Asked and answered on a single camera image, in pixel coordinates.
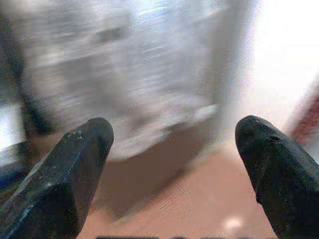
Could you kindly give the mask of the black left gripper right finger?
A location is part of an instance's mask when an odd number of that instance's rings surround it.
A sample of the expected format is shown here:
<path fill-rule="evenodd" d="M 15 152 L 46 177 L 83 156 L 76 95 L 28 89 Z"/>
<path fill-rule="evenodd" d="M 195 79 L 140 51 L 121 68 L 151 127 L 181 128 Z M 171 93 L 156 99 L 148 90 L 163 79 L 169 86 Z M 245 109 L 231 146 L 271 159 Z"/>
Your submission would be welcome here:
<path fill-rule="evenodd" d="M 270 122 L 246 116 L 235 142 L 278 239 L 319 239 L 319 164 Z"/>

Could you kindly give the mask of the red patterned cloth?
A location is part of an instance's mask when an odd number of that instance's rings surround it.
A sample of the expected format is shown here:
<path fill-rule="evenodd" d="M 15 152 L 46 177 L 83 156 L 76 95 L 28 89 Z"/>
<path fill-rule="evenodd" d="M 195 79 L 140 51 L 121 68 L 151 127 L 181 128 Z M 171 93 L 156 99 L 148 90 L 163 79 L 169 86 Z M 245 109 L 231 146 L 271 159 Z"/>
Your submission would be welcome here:
<path fill-rule="evenodd" d="M 304 148 L 319 134 L 319 77 L 307 87 L 297 102 L 289 124 L 288 135 Z"/>

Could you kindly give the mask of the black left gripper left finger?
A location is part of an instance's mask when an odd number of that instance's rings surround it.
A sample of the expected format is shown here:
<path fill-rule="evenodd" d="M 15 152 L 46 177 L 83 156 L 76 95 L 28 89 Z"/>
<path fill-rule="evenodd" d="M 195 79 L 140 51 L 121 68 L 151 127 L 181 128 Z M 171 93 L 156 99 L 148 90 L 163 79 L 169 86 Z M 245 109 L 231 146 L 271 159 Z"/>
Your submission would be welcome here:
<path fill-rule="evenodd" d="M 76 239 L 113 141 L 104 118 L 65 134 L 0 207 L 0 239 Z"/>

